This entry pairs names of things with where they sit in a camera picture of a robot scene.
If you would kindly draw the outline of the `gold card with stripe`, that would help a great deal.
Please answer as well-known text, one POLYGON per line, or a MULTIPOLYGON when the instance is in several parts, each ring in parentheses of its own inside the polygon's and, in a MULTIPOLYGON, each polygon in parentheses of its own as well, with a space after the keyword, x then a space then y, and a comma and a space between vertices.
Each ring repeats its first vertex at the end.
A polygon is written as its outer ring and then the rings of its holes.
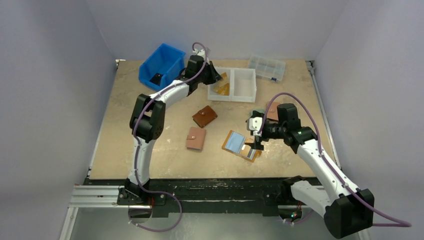
POLYGON ((250 145, 244 144, 240 150, 240 155, 247 161, 254 162, 262 153, 261 150, 253 149, 250 145))

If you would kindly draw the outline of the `gold VIP card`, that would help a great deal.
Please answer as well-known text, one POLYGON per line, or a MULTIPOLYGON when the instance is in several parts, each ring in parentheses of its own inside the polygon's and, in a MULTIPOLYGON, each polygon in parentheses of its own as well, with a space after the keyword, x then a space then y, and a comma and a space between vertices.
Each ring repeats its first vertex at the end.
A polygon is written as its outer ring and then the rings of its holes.
POLYGON ((230 95, 230 83, 217 83, 213 87, 213 91, 220 96, 229 96, 230 95))

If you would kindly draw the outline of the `orange card holder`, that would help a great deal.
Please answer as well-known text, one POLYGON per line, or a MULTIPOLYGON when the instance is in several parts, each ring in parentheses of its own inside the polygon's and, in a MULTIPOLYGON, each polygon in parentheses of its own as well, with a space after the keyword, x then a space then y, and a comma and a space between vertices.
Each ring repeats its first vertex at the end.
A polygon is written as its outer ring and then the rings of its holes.
POLYGON ((221 148, 246 161, 254 162, 262 154, 261 150, 253 149, 248 144, 253 143, 253 139, 238 132, 230 130, 221 148))

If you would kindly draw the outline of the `black card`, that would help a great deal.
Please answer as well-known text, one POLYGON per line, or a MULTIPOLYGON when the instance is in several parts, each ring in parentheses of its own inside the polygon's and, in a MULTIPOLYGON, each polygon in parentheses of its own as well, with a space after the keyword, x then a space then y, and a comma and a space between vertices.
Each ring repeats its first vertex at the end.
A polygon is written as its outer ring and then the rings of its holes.
POLYGON ((162 77, 163 75, 160 73, 156 73, 155 75, 152 76, 152 78, 149 80, 150 83, 160 86, 161 82, 162 82, 162 77))

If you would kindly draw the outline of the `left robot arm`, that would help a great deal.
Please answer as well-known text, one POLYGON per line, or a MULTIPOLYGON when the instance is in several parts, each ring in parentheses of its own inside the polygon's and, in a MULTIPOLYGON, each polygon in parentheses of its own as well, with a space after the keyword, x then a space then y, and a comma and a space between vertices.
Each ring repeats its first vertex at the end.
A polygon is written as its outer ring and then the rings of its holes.
POLYGON ((221 78, 206 56, 191 55, 187 66, 168 86, 137 97, 129 122, 134 139, 133 169, 124 185, 136 204, 142 205, 149 199, 150 163, 154 145, 164 130, 167 108, 191 95, 199 84, 215 84, 221 78))

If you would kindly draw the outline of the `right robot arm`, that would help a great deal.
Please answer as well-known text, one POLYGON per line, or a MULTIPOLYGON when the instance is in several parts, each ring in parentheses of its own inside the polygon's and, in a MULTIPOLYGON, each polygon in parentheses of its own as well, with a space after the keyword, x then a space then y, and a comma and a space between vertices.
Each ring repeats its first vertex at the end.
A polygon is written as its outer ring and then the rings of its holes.
POLYGON ((310 127, 302 126, 298 110, 292 103, 277 106, 278 120, 254 110, 246 120, 254 138, 252 149, 263 150, 263 142, 283 140, 313 171, 323 189, 312 186, 300 176, 283 182, 280 196, 288 204, 296 200, 319 214, 327 230, 337 239, 360 232, 373 225, 375 198, 369 189, 360 189, 334 163, 310 127))

